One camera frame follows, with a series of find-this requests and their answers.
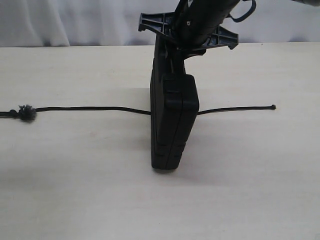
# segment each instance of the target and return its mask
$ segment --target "black string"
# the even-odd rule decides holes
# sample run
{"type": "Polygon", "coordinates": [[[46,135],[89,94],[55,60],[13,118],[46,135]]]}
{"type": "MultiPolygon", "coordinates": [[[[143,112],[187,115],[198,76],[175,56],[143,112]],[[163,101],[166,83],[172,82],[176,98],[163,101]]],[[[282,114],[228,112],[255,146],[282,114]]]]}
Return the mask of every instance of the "black string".
{"type": "MultiPolygon", "coordinates": [[[[123,106],[72,106],[72,107],[60,107],[60,106],[49,106],[49,107],[38,107],[33,108],[30,105],[19,106],[20,110],[16,111],[14,109],[10,111],[0,111],[0,118],[12,118],[21,119],[25,122],[32,122],[37,113],[49,112],[49,111],[106,111],[106,110],[116,110],[124,111],[136,114],[151,115],[150,111],[123,107],[123,106]]],[[[240,106],[240,107],[225,107],[225,108],[215,108],[205,111],[198,112],[199,115],[210,114],[210,113],[220,113],[220,112],[232,112],[232,111],[248,111],[248,110],[275,110],[276,106],[240,106]]]]}

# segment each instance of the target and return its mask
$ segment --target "white curtain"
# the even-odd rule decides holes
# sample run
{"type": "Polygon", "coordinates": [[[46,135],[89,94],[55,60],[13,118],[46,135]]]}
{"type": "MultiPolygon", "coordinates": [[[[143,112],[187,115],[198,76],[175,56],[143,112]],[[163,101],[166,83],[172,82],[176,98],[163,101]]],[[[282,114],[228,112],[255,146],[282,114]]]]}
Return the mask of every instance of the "white curtain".
{"type": "MultiPolygon", "coordinates": [[[[0,47],[150,45],[155,35],[138,32],[140,13],[173,12],[179,0],[2,0],[0,47]]],[[[232,14],[250,7],[240,2],[232,14]]],[[[223,26],[241,42],[320,41],[320,7],[291,0],[257,0],[256,12],[223,26]]]]}

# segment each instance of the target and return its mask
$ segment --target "white table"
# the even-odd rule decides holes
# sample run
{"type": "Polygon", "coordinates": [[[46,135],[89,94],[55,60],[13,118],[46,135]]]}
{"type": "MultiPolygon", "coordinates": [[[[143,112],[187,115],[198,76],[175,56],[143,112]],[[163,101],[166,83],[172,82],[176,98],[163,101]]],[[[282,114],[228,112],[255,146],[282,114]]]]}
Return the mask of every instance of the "white table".
{"type": "MultiPolygon", "coordinates": [[[[153,46],[0,48],[0,111],[149,110],[153,46]]],[[[186,61],[201,110],[179,168],[151,168],[150,117],[0,119],[2,240],[320,239],[320,43],[241,44],[186,61]]]]}

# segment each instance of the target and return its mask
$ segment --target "white wall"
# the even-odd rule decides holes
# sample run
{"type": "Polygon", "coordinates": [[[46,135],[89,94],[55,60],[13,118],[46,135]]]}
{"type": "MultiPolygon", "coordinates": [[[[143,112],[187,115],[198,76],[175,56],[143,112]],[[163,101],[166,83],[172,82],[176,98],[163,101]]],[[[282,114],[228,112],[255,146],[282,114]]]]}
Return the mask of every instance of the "white wall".
{"type": "MultiPolygon", "coordinates": [[[[148,45],[155,35],[138,32],[141,12],[174,11],[179,0],[3,0],[0,47],[69,45],[148,45]]],[[[235,17],[249,9],[241,2],[235,17]]],[[[242,23],[225,20],[241,42],[320,41],[320,7],[290,0],[257,0],[242,23]]]]}

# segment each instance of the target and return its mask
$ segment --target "white tabletop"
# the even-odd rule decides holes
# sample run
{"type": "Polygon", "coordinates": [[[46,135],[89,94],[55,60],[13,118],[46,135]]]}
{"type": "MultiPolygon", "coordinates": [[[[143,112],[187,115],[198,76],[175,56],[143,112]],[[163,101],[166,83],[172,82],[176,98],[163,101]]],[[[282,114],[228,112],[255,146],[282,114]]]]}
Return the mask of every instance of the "white tabletop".
{"type": "MultiPolygon", "coordinates": [[[[0,48],[0,111],[150,109],[153,46],[0,48]]],[[[320,43],[190,58],[200,109],[179,168],[151,168],[150,117],[0,119],[0,239],[320,239],[320,43]]]]}

